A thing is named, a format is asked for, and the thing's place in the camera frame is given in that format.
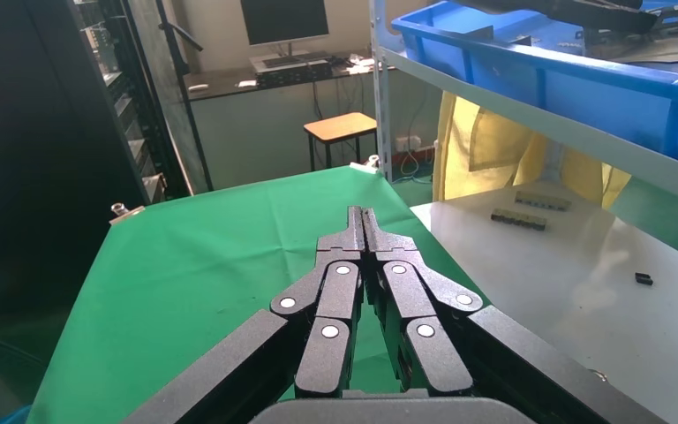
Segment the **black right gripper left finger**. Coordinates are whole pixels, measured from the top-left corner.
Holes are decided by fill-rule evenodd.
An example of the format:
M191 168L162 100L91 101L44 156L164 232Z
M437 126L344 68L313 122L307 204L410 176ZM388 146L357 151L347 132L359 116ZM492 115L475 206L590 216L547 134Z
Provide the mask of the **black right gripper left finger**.
M362 302L362 209L322 236L315 265L125 418L127 423L247 423L289 388L330 398L348 386Z

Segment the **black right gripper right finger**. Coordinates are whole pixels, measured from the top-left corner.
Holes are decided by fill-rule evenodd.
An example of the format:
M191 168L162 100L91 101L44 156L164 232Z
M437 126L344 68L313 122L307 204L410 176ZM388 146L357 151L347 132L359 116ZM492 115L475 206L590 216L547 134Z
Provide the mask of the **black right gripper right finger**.
M482 398L534 423L656 423L589 368L428 267L412 238L363 212L369 291L405 390Z

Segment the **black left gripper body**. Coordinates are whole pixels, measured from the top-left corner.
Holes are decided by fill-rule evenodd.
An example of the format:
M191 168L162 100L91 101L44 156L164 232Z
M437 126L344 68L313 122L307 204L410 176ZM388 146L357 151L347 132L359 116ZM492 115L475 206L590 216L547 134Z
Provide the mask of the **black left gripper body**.
M659 18L642 11L642 1L605 0L466 0L457 1L489 14L536 11L552 20L597 30L648 33Z

